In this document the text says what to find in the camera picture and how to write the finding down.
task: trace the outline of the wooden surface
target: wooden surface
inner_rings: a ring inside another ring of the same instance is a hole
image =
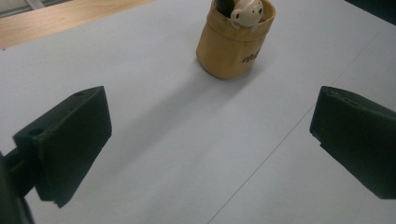
[[[51,35],[153,0],[74,0],[0,19],[0,49]]]

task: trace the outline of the white table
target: white table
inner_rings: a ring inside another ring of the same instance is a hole
[[[210,0],[156,0],[0,51],[0,148],[70,94],[103,85],[110,138],[45,223],[394,223],[308,131],[321,86],[396,110],[396,27],[343,0],[273,0],[254,67],[223,81],[195,48]]]

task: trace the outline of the plush toy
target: plush toy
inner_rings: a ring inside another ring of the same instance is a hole
[[[249,27],[249,31],[256,30],[264,14],[261,0],[240,0],[231,13],[231,24],[235,29],[242,26]]]

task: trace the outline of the brown basket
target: brown basket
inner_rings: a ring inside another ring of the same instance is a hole
[[[256,30],[250,32],[247,27],[233,28],[230,19],[219,13],[212,1],[196,50],[198,62],[209,74],[233,78],[253,65],[276,14],[269,1],[262,0],[262,5],[264,16]]]

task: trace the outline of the wooden floor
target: wooden floor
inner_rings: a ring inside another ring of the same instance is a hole
[[[51,35],[154,0],[74,0],[0,19],[0,49]]]

